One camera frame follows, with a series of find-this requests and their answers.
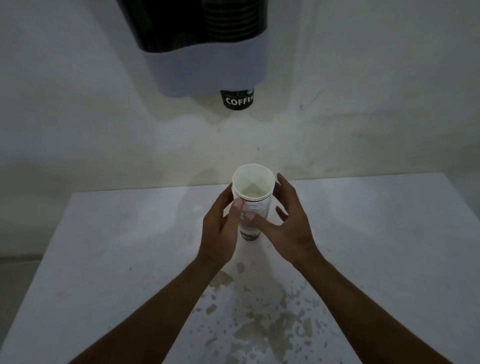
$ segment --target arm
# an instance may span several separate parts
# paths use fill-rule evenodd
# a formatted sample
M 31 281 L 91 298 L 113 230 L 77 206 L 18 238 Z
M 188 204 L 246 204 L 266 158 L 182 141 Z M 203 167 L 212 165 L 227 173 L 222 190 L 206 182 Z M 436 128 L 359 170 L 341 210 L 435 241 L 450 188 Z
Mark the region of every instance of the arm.
M 205 216 L 194 261 L 72 364 L 160 363 L 165 359 L 207 285 L 233 256 L 243 201 L 236 199 L 224 218 L 223 210 L 232 200 L 229 186 Z
M 320 295 L 360 360 L 365 364 L 450 363 L 324 259 L 315 245 L 295 189 L 280 174 L 278 180 L 274 195 L 288 214 L 279 207 L 276 211 L 284 223 L 277 226 L 252 213 L 245 217 Z

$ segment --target white table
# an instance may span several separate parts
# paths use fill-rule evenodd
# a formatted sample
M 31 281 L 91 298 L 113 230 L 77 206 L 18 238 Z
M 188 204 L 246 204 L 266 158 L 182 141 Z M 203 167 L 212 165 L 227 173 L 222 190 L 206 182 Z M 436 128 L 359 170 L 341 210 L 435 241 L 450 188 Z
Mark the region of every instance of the white table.
M 343 274 L 450 360 L 478 361 L 480 222 L 443 174 L 293 184 Z M 73 194 L 0 363 L 66 363 L 115 327 L 192 260 L 223 188 Z M 239 238 L 223 271 L 233 281 L 206 289 L 166 363 L 359 363 L 266 238 Z

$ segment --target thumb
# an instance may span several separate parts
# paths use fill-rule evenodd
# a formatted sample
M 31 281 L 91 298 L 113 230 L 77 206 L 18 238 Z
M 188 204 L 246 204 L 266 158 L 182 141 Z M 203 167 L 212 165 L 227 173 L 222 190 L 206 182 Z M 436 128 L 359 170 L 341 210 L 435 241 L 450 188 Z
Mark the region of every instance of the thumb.
M 242 207 L 243 207 L 243 200 L 237 197 L 233 201 L 232 206 L 230 207 L 230 211 L 228 212 L 227 222 L 225 223 L 224 228 L 235 229 L 235 231 L 237 231 L 237 227 L 240 222 Z
M 277 225 L 272 224 L 271 222 L 267 221 L 265 218 L 261 217 L 254 212 L 246 212 L 245 213 L 245 220 L 251 223 L 254 227 L 260 230 L 265 236 L 272 241 L 272 234 L 275 232 L 275 229 L 278 228 Z

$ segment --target white paper cup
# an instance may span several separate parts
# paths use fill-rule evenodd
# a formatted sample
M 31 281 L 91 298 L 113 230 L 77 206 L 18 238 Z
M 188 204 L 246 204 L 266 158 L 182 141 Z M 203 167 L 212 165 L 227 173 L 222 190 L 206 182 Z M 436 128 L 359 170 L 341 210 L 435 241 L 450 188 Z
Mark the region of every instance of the white paper cup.
M 275 175 L 267 167 L 245 164 L 235 171 L 232 182 L 234 198 L 240 197 L 244 201 L 239 224 L 240 233 L 245 240 L 253 241 L 260 235 L 260 230 L 245 220 L 244 213 L 253 211 L 267 218 L 275 187 Z

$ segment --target fingernail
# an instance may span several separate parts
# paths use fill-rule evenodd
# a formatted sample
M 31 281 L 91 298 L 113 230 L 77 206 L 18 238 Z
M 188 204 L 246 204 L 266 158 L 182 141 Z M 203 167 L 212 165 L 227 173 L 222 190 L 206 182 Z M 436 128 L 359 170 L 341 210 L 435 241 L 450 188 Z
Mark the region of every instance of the fingernail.
M 255 217 L 255 214 L 251 211 L 248 211 L 248 212 L 245 212 L 243 216 L 245 217 L 245 220 L 252 221 L 253 218 Z
M 243 200 L 240 197 L 237 197 L 235 200 L 233 200 L 233 205 L 235 207 L 241 207 L 243 205 Z

